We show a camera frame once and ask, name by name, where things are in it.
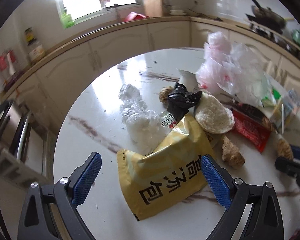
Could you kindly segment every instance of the white marble table top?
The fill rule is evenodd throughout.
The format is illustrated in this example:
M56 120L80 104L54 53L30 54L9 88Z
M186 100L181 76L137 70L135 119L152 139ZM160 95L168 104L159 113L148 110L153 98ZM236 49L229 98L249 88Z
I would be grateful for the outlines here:
M54 156L54 181L70 176L84 163L91 152L102 156L102 168L84 204L78 212L97 240L168 240L206 239L218 223L224 207L218 205L209 186L165 211L142 221L136 221L120 189L116 152L121 148L138 152L126 126L121 122L118 93L122 84L140 89L148 108L164 111L158 93L162 87L174 85L178 69L195 71L204 62L200 49L166 49L131 58L99 76L79 96L61 127ZM274 82L283 92L283 88ZM287 127L285 138L300 146L300 113ZM221 160L221 145L214 150L217 162L227 168L232 177L248 184L262 185L270 181L278 195L285 239L300 225L300 192L294 179L274 167L274 138L260 154L242 136L228 136L240 149L245 165L235 171ZM247 205L232 239L239 239L250 212Z

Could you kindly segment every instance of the metal screw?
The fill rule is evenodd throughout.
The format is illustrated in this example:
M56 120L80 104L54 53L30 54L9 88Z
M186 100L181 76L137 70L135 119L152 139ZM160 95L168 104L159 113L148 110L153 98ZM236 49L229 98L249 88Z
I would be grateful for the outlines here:
M272 187L273 187L273 186L272 186L272 183L269 182L269 181L266 182L266 186L267 186L268 188L272 188Z
M38 186L38 183L37 182L33 182L31 183L31 187L34 188L34 187L37 187Z
M242 181L242 179L236 178L236 179L234 180L234 183L235 183L235 184L238 184L238 185L241 185L241 184L243 183L243 181Z
M66 184L68 182L68 178L64 177L60 179L61 184Z

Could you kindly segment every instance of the pan handle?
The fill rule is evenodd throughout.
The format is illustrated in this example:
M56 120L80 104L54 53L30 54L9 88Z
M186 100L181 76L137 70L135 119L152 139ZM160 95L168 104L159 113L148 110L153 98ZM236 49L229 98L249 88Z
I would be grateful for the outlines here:
M259 8L259 10L264 13L264 9L260 6L260 4L258 3L258 1L257 0L252 0L252 1Z

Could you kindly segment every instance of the yellow food wrapper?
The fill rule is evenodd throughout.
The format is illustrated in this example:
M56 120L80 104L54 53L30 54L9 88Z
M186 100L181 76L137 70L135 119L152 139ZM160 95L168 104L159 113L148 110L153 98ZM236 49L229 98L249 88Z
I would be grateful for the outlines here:
M120 150L119 181L137 220L173 206L207 185L201 156L214 157L209 140L191 114L186 114L148 156Z

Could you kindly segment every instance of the black plastic bag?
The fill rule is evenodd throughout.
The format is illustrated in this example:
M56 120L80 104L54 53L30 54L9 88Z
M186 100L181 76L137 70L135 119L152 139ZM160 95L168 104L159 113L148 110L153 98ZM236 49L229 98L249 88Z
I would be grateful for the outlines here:
M199 103L201 95L202 91L196 93L188 92L183 84L176 83L174 90L167 98L167 111L179 122L189 112L189 108Z

